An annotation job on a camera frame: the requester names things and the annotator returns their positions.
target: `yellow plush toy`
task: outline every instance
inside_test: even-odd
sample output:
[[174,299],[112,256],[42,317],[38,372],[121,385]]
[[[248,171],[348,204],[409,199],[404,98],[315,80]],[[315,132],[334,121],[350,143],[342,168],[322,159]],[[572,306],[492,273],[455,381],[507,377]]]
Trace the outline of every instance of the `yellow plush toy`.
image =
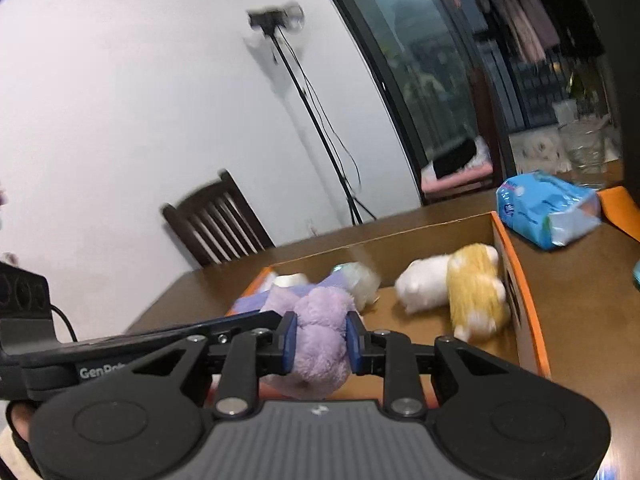
[[498,251],[483,244],[463,247],[447,265],[453,335],[463,341],[486,339],[510,319],[506,292],[498,278]]

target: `plastic bag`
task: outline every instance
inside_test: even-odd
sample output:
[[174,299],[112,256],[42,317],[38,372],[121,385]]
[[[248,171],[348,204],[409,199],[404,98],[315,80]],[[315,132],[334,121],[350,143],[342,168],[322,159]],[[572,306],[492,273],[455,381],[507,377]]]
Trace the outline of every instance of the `plastic bag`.
[[545,250],[565,246],[601,223],[594,189],[539,171],[508,178],[496,195],[502,222]]

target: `dining chair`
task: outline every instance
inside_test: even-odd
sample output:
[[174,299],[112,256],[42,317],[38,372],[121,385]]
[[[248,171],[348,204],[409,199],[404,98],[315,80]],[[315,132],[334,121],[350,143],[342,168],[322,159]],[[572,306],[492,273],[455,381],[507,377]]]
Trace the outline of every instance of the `dining chair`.
[[205,267],[273,247],[267,231],[227,170],[162,216],[197,262]]

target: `orange box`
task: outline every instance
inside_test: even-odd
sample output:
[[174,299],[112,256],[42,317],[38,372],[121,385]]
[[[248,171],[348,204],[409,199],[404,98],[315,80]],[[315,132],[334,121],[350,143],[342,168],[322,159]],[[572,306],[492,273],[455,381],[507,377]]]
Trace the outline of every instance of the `orange box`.
[[[420,227],[276,264],[263,269],[244,295],[255,292],[270,272],[279,275],[302,272],[310,282],[317,283],[338,264],[361,262],[382,279],[378,300],[361,312],[367,329],[403,332],[415,343],[433,344],[437,336],[452,334],[449,308],[408,315],[396,297],[394,282],[414,260],[452,253],[473,243],[492,245],[498,250],[501,278],[511,308],[511,324],[478,346],[549,378],[545,342],[536,307],[506,229],[495,212]],[[428,377],[423,378],[422,385],[428,398],[431,397]],[[364,399],[381,395],[382,379],[351,376],[334,397]]]

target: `purple plush toy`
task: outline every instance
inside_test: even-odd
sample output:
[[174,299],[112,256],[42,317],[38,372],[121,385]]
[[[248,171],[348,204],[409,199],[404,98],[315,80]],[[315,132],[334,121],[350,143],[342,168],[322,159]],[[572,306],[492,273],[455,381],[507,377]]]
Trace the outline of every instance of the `purple plush toy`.
[[317,286],[303,298],[274,286],[261,308],[298,315],[296,357],[287,376],[270,375],[263,381],[281,394],[319,400],[340,388],[351,373],[344,341],[346,315],[356,310],[351,295],[334,286]]

